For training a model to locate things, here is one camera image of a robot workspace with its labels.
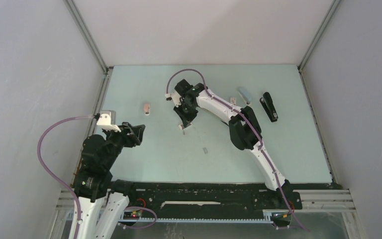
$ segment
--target gray wall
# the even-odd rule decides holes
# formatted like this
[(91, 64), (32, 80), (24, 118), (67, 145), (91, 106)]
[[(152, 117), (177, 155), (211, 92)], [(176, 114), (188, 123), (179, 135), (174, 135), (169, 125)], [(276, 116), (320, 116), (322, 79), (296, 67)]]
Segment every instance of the gray wall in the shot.
[(338, 179), (382, 238), (382, 1), (343, 1), (304, 76)]
[[(37, 160), (58, 120), (92, 112), (100, 70), (62, 0), (0, 0), (0, 238), (41, 239), (60, 186)], [(43, 158), (72, 177), (88, 121), (50, 132)]]

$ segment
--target white enclosure panel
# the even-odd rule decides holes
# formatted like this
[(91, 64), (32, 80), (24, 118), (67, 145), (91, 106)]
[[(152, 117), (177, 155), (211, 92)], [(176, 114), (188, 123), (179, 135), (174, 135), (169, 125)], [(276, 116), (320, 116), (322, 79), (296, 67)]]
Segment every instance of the white enclosure panel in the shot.
[[(102, 71), (62, 0), (0, 0), (0, 239), (45, 239), (60, 185), (37, 142), (53, 123), (89, 115)], [(43, 141), (43, 159), (71, 180), (88, 121)]]
[(304, 75), (337, 177), (382, 238), (382, 1), (344, 0)]
[[(237, 88), (245, 87), (253, 96), (252, 109), (261, 134), (278, 169), (291, 183), (330, 183), (331, 177), (295, 65), (223, 66), (116, 66), (103, 108), (116, 111), (116, 123), (144, 124), (143, 142), (124, 148), (111, 172), (115, 179), (153, 182), (264, 182), (253, 155), (233, 146), (229, 128), (220, 118), (198, 109), (186, 135), (179, 129), (174, 103), (166, 101), (169, 78), (178, 70), (200, 70), (208, 87), (228, 100), (237, 98)], [(195, 72), (183, 72), (170, 85), (187, 79), (201, 82)], [(270, 122), (258, 101), (269, 91), (279, 115)], [(143, 106), (150, 103), (151, 113)]]
[(299, 64), (332, 0), (77, 0), (109, 66)]

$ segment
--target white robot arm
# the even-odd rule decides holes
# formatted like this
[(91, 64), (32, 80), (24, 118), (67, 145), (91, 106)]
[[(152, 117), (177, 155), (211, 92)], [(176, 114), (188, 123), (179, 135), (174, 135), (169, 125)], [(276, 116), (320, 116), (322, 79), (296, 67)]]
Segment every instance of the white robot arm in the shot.
[[(79, 197), (81, 205), (81, 222), (77, 239), (109, 239), (121, 218), (121, 214), (129, 204), (129, 199), (122, 193), (113, 193), (108, 198), (107, 206), (96, 225), (103, 205), (104, 197), (93, 203), (90, 198)], [(74, 239), (76, 223), (72, 223), (69, 239)]]
[(250, 152), (261, 170), (265, 178), (266, 187), (276, 191), (278, 183), (275, 173), (278, 176), (279, 184), (283, 187), (289, 182), (279, 172), (274, 163), (270, 159), (269, 154), (263, 144), (259, 141), (250, 126), (244, 122), (240, 113), (251, 122), (256, 128), (258, 134), (261, 129), (255, 117), (253, 110), (246, 106), (241, 108), (230, 104), (222, 98), (215, 95), (210, 89), (204, 90), (204, 85), (199, 83), (195, 86), (190, 85), (186, 80), (181, 80), (176, 86), (172, 94), (167, 94), (168, 100), (172, 99), (175, 107), (174, 111), (179, 115), (183, 122), (183, 126), (188, 127), (191, 121), (196, 117), (197, 107), (203, 108), (218, 116), (224, 123), (229, 125), (230, 137), (232, 143), (240, 150)]

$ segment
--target small object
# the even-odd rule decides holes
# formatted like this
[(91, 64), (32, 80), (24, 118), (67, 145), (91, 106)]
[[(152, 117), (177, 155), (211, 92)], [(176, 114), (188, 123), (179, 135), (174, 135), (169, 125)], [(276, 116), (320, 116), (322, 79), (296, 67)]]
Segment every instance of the small object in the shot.
[(183, 124), (179, 124), (178, 127), (179, 127), (180, 130), (185, 130), (185, 127), (184, 127)]
[(229, 102), (236, 106), (236, 97), (231, 97)]
[(169, 93), (165, 94), (165, 98), (166, 98), (167, 101), (171, 101), (172, 100), (171, 94), (169, 94)]
[(242, 100), (246, 105), (251, 105), (251, 101), (253, 101), (253, 97), (244, 87), (238, 87), (239, 96), (241, 96)]
[(179, 129), (182, 130), (182, 134), (183, 134), (183, 135), (186, 135), (186, 134), (187, 134), (187, 131), (185, 131), (185, 127), (184, 127), (183, 124), (178, 125), (178, 127), (179, 127)]
[(278, 121), (278, 113), (276, 113), (275, 106), (273, 105), (272, 96), (270, 96), (269, 92), (265, 92), (263, 97), (260, 98), (260, 103), (264, 108), (267, 116), (269, 117), (271, 122)]
[(127, 220), (140, 219), (141, 215), (142, 215), (141, 211), (124, 212), (124, 215), (122, 218)]
[(145, 116), (150, 115), (150, 103), (145, 103), (144, 104), (144, 115)]
[(96, 124), (106, 131), (114, 130), (116, 132), (121, 132), (121, 129), (115, 124), (115, 120), (115, 111), (100, 111), (100, 116)]

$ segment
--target cable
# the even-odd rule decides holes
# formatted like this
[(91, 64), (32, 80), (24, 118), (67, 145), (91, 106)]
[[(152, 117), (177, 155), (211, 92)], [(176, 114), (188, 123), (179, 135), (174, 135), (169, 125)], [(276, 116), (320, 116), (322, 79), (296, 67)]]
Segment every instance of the cable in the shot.
[(145, 210), (145, 211), (147, 211), (147, 212), (150, 212), (151, 214), (154, 215), (154, 221), (153, 221), (152, 223), (148, 224), (148, 225), (143, 226), (143, 227), (131, 227), (131, 226), (127, 226), (127, 225), (125, 225), (125, 224), (122, 224), (124, 227), (126, 227), (126, 228), (130, 228), (130, 229), (144, 229), (144, 228), (149, 228), (149, 227), (151, 227), (152, 225), (154, 225), (154, 223), (156, 223), (156, 221), (157, 221), (157, 215), (156, 215), (156, 213), (155, 213), (153, 210), (151, 210), (151, 209), (143, 208), (143, 207), (127, 207), (127, 208), (125, 208), (124, 211), (126, 211), (126, 210), (134, 210), (134, 209), (136, 209), (136, 210), (137, 210), (137, 209), (139, 209), (139, 210)]
[(259, 151), (261, 151), (261, 153), (264, 155), (264, 157), (266, 158), (267, 162), (269, 163), (270, 167), (272, 168), (273, 170), (273, 173), (275, 174), (275, 177), (276, 177), (276, 182), (278, 184), (278, 188), (279, 188), (279, 191), (281, 192), (281, 195), (283, 197), (283, 200), (285, 201), (285, 204), (287, 206), (287, 208), (289, 209), (289, 212), (292, 214), (292, 216), (295, 218), (295, 220), (298, 222), (300, 228), (304, 229), (305, 231), (307, 232), (310, 232), (310, 230), (308, 228), (306, 228), (302, 223), (301, 221), (296, 217), (295, 213), (292, 211), (292, 208), (290, 207), (289, 203), (287, 202), (287, 198), (285, 196), (285, 193), (283, 192), (283, 189), (282, 189), (282, 186), (280, 184), (280, 181), (279, 181), (279, 177), (278, 177), (278, 173), (276, 171), (276, 168), (273, 166), (272, 164), (272, 161), (270, 160), (270, 158), (266, 155), (266, 153), (261, 150), (261, 147), (264, 145), (264, 142), (263, 140), (261, 139), (261, 135), (260, 133), (257, 132), (257, 130), (253, 127), (253, 125), (250, 123), (250, 121), (244, 116), (243, 113), (237, 111), (236, 109), (232, 108), (230, 105), (228, 105), (227, 103), (223, 102), (221, 99), (217, 98), (216, 96), (213, 96), (212, 94), (210, 94), (210, 92), (207, 90), (207, 86), (205, 84), (205, 79), (204, 79), (204, 76), (202, 75), (201, 72), (199, 72), (198, 70), (195, 70), (195, 69), (191, 69), (191, 68), (187, 68), (187, 69), (182, 69), (178, 72), (176, 72), (168, 81), (168, 85), (166, 86), (166, 94), (169, 93), (169, 84), (171, 82), (171, 80), (179, 73), (181, 72), (184, 72), (184, 71), (194, 71), (194, 72), (197, 72), (202, 81), (203, 81), (203, 85), (204, 85), (204, 90), (205, 92), (207, 93), (207, 95), (209, 97), (211, 97), (212, 99), (218, 101), (219, 103), (221, 103), (222, 105), (228, 107), (230, 110), (233, 110), (234, 112), (236, 112), (240, 117), (242, 117), (242, 119), (247, 123), (247, 125), (250, 127), (250, 129), (253, 131), (254, 135), (257, 137), (257, 139), (259, 140), (260, 142), (260, 147), (258, 148)]
[(146, 207), (147, 204), (146, 204), (146, 201), (145, 201), (144, 199), (142, 199), (142, 198), (138, 198), (137, 201), (142, 201), (143, 204), (144, 204), (143, 208)]
[(295, 212), (295, 205), (293, 204), (293, 202), (292, 202), (291, 200), (289, 200), (289, 203), (290, 203), (290, 205), (292, 206), (292, 210), (293, 210), (293, 212)]
[(77, 205), (77, 225), (75, 227), (75, 233), (74, 233), (74, 239), (77, 239), (77, 236), (78, 236), (78, 231), (80, 230), (80, 224), (78, 222), (81, 221), (81, 206), (80, 206), (80, 200), (78, 199), (78, 197), (75, 195), (74, 191), (71, 189), (71, 187), (66, 184), (64, 181), (62, 181), (62, 179), (60, 179), (58, 176), (56, 176), (45, 164), (45, 162), (43, 161), (42, 159), (42, 153), (41, 153), (41, 147), (42, 147), (42, 142), (43, 142), (43, 139), (45, 138), (45, 136), (47, 135), (47, 133), (49, 131), (51, 131), (53, 128), (55, 128), (56, 126), (62, 124), (62, 123), (65, 123), (65, 122), (68, 122), (68, 121), (72, 121), (72, 120), (84, 120), (84, 119), (91, 119), (93, 118), (94, 116), (93, 115), (90, 115), (90, 116), (81, 116), (81, 117), (72, 117), (72, 118), (67, 118), (67, 119), (63, 119), (57, 123), (54, 123), (52, 126), (50, 126), (47, 130), (45, 130), (42, 134), (42, 136), (40, 137), (39, 139), (39, 142), (37, 144), (37, 157), (39, 158), (39, 162), (40, 164), (43, 166), (43, 168), (46, 170), (46, 172), (49, 173), (50, 176), (52, 176), (52, 178), (54, 178), (56, 181), (58, 181), (60, 184), (62, 184), (70, 193), (71, 195), (74, 197), (74, 201)]

